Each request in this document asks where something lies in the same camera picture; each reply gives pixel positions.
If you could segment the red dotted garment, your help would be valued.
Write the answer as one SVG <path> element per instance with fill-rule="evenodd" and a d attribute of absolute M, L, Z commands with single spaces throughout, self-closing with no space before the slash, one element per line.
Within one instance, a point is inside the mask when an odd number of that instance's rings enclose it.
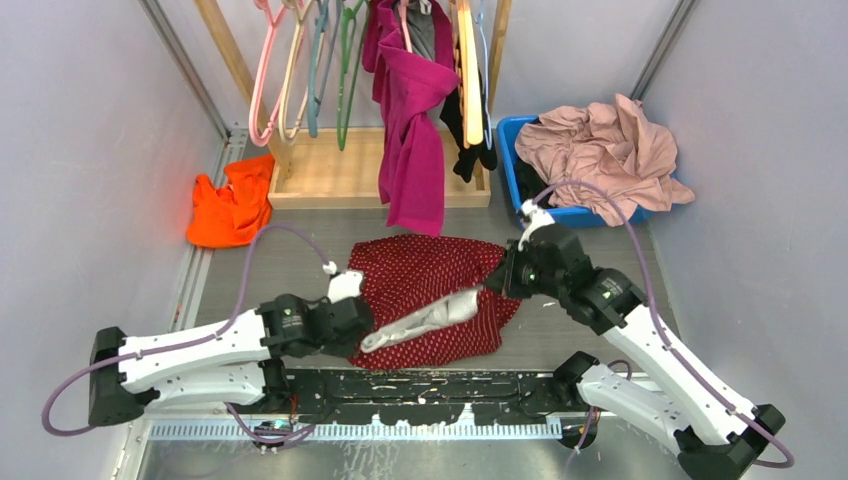
<path fill-rule="evenodd" d="M 364 298 L 375 329 L 385 327 L 441 298 L 483 283 L 503 259 L 505 248 L 486 241 L 419 234 L 359 242 L 348 267 L 364 273 Z M 474 301 L 477 312 L 457 325 L 349 358 L 368 370 L 437 367 L 496 352 L 502 329 L 521 302 L 489 289 Z"/>

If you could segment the light blue hanger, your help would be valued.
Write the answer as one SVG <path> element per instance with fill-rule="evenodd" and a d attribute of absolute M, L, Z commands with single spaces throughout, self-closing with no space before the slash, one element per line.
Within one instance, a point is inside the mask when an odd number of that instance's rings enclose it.
<path fill-rule="evenodd" d="M 478 33 L 478 67 L 481 76 L 481 97 L 483 117 L 483 140 L 488 149 L 493 147 L 493 130 L 491 126 L 491 115 L 488 105 L 490 94 L 490 69 L 489 69 L 489 45 L 484 29 L 485 8 L 483 1 L 472 2 L 472 20 Z"/>

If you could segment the black skirt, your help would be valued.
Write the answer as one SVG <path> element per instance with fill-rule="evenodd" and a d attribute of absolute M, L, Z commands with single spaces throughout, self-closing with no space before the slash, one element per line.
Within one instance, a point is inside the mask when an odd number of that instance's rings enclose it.
<path fill-rule="evenodd" d="M 459 88 L 455 88 L 445 98 L 439 119 L 448 128 L 458 147 L 457 160 L 453 166 L 453 172 L 465 183 L 471 182 L 477 164 L 480 164 L 488 171 L 497 169 L 498 158 L 493 147 L 487 147 L 485 142 L 465 146 L 463 116 L 460 113 Z"/>

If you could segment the magenta skirt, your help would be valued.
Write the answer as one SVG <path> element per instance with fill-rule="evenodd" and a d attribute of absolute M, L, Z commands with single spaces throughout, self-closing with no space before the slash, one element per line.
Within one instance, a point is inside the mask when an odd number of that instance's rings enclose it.
<path fill-rule="evenodd" d="M 389 226 L 438 236 L 445 212 L 445 159 L 429 112 L 460 83 L 452 28 L 442 8 L 434 5 L 435 53 L 429 60 L 406 50 L 393 6 L 392 1 L 369 3 L 362 58 L 363 68 L 373 75 L 372 99 L 384 123 L 379 197 L 389 206 Z"/>

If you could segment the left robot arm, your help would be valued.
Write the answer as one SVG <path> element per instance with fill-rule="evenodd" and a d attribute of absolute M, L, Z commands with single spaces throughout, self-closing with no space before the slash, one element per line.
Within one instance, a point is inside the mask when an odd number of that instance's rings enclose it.
<path fill-rule="evenodd" d="M 309 301 L 283 294 L 218 322 L 158 336 L 131 337 L 117 326 L 95 335 L 88 424 L 105 427 L 141 417 L 147 406 L 226 402 L 285 409 L 291 385 L 265 367 L 314 353 L 350 357 L 375 325 L 361 297 Z"/>

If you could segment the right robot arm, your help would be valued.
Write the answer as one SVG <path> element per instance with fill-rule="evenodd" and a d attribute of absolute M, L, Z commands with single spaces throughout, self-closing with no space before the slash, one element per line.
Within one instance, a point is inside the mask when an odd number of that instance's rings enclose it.
<path fill-rule="evenodd" d="M 659 441 L 692 479 L 739 479 L 785 424 L 770 404 L 755 405 L 713 374 L 651 315 L 626 275 L 592 264 L 577 235 L 560 224 L 527 229 L 508 243 L 484 281 L 512 299 L 544 295 L 635 361 L 661 388 L 652 392 L 582 351 L 553 373 L 558 403 L 609 411 Z"/>

